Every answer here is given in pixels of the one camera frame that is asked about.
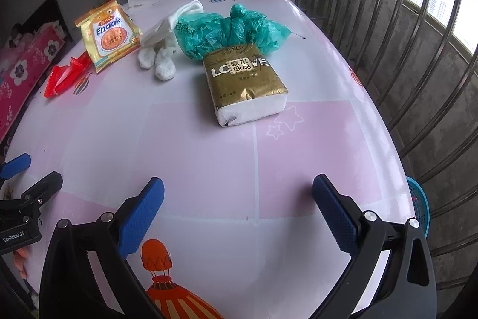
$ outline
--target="metal window bars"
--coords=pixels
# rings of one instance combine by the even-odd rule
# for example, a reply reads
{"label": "metal window bars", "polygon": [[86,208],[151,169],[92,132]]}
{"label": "metal window bars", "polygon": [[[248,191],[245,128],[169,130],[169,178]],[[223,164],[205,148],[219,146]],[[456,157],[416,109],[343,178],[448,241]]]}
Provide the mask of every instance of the metal window bars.
{"label": "metal window bars", "polygon": [[[381,64],[389,44],[391,37],[396,32],[397,21],[403,10],[403,5],[405,0],[395,0],[395,6],[391,13],[390,21],[388,23],[387,30],[383,36],[381,42],[379,43],[379,49],[375,55],[372,56],[373,61],[370,62],[370,68],[363,69],[362,78],[364,79],[364,86],[367,88],[372,82],[372,79],[377,73],[377,69]],[[395,129],[404,116],[410,111],[410,108],[413,105],[419,104],[420,101],[418,98],[423,92],[424,88],[427,86],[427,83],[430,81],[433,73],[437,69],[438,65],[444,59],[444,52],[447,45],[452,43],[452,35],[455,28],[455,24],[458,17],[458,12],[460,11],[462,0],[454,0],[453,8],[450,13],[450,18],[448,24],[445,27],[444,31],[441,33],[441,39],[439,39],[439,44],[434,51],[434,55],[427,61],[427,66],[425,71],[423,71],[420,80],[414,85],[410,94],[405,98],[405,102],[398,108],[397,112],[392,116],[391,121],[387,124],[389,131]],[[318,5],[316,5],[316,0],[311,0],[310,8],[307,10],[307,14],[312,20],[322,21],[322,31],[329,37],[332,43],[335,44],[336,48],[343,54],[343,56],[352,61],[355,60],[354,70],[358,70],[362,64],[367,50],[370,48],[370,40],[374,29],[376,28],[377,19],[379,17],[382,4],[384,0],[376,0],[375,7],[372,12],[370,21],[367,23],[364,21],[364,12],[367,0],[359,0],[357,11],[354,12],[354,7],[352,0],[318,0]],[[423,0],[420,10],[417,12],[417,17],[414,22],[413,29],[407,38],[405,39],[405,48],[400,54],[400,58],[393,67],[393,70],[390,76],[386,79],[384,86],[379,89],[378,97],[375,100],[377,107],[380,107],[387,97],[390,94],[390,91],[395,86],[398,78],[402,75],[402,72],[405,68],[405,65],[410,60],[410,55],[414,50],[416,50],[418,37],[420,34],[423,34],[424,22],[427,21],[428,9],[430,6],[431,0]],[[365,38],[359,45],[359,51],[357,56],[351,56],[351,53],[354,48],[358,46],[357,35],[359,27],[366,26],[367,32]],[[348,42],[344,45],[344,38],[348,38]],[[441,122],[441,120],[446,116],[447,113],[455,106],[457,100],[463,94],[470,81],[473,78],[473,75],[476,75],[476,68],[478,65],[478,48],[475,50],[471,59],[468,62],[468,66],[461,75],[458,83],[453,88],[452,92],[449,94],[445,102],[441,105],[438,111],[432,116],[432,118],[426,123],[421,130],[419,130],[416,135],[414,135],[405,147],[399,151],[400,158],[407,156],[412,150],[414,150],[420,143],[431,134],[433,129]],[[466,138],[454,149],[448,151],[448,154],[439,160],[435,166],[429,169],[427,172],[423,173],[418,179],[418,183],[424,184],[429,182],[431,179],[436,177],[438,174],[445,171],[450,165],[455,163],[461,156],[463,156],[467,150],[469,150],[478,139],[478,124],[474,124],[475,128],[471,133],[466,136]],[[453,199],[448,200],[441,206],[431,211],[431,219],[438,218],[439,216],[445,215],[452,210],[462,207],[464,204],[474,199],[478,195],[478,181],[477,184],[473,185],[467,191],[464,191],[462,194],[455,196]],[[472,234],[468,237],[458,239],[456,242],[452,242],[441,247],[432,249],[433,256],[441,256],[450,252],[454,252],[464,247],[468,247],[474,243],[478,242],[478,233]],[[451,289],[459,286],[465,285],[469,278],[475,278],[473,275],[478,275],[478,267],[475,269],[474,273],[470,277],[459,277],[453,280],[443,281],[437,283],[437,289]]]}

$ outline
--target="biscuit packet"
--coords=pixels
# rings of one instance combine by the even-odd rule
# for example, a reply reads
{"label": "biscuit packet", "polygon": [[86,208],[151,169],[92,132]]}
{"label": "biscuit packet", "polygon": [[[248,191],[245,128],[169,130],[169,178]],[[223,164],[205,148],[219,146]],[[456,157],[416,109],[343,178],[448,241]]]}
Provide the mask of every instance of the biscuit packet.
{"label": "biscuit packet", "polygon": [[89,11],[78,18],[83,43],[96,73],[126,56],[140,45],[141,31],[116,0]]}

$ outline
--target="white cloth glove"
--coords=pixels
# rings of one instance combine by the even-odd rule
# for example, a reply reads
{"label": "white cloth glove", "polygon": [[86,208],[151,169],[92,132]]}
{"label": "white cloth glove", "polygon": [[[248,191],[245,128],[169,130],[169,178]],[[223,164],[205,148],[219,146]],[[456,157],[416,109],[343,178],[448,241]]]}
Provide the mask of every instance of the white cloth glove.
{"label": "white cloth glove", "polygon": [[141,49],[138,53],[140,67],[150,69],[154,64],[156,77],[160,80],[170,80],[176,74],[171,56],[178,48],[174,28],[180,16],[203,13],[201,2],[193,0],[169,14],[165,19],[144,33],[140,38]]}

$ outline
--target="pink tablecloth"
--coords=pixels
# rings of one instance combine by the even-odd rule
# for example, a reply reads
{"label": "pink tablecloth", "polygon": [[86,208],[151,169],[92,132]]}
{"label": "pink tablecloth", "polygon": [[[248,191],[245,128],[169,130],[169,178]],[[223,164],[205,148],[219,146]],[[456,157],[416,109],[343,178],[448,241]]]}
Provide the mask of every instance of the pink tablecloth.
{"label": "pink tablecloth", "polygon": [[[189,1],[149,0],[127,12],[145,31]],[[29,282],[39,287],[59,219],[93,221],[157,176],[166,196],[145,239],[164,243],[175,283],[225,318],[308,318],[350,258],[312,200],[314,177],[326,173],[362,209],[403,222],[413,215],[405,174],[366,91],[289,0],[200,1],[205,12],[224,16],[241,3],[298,35],[268,56],[289,90],[286,110],[221,128],[202,65],[180,52],[176,77],[165,83],[141,70],[133,52],[87,75],[82,88],[51,101],[39,93],[9,151],[9,158],[32,157],[14,196],[52,170],[64,184],[42,208],[44,238],[30,247]],[[78,43],[69,55],[83,50]],[[144,287],[151,285],[140,254],[128,262]],[[370,302],[385,262],[383,255],[358,309]],[[106,282],[100,284],[116,306]]]}

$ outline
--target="red plastic wrapper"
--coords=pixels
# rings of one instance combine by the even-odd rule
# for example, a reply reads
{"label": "red plastic wrapper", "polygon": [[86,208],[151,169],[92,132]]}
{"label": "red plastic wrapper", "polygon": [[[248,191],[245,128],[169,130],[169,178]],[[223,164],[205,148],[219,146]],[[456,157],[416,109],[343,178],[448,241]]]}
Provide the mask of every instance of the red plastic wrapper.
{"label": "red plastic wrapper", "polygon": [[90,57],[88,52],[85,51],[77,59],[71,57],[70,65],[64,65],[63,67],[55,65],[46,82],[43,96],[45,98],[51,98],[65,92],[75,83],[90,64]]}

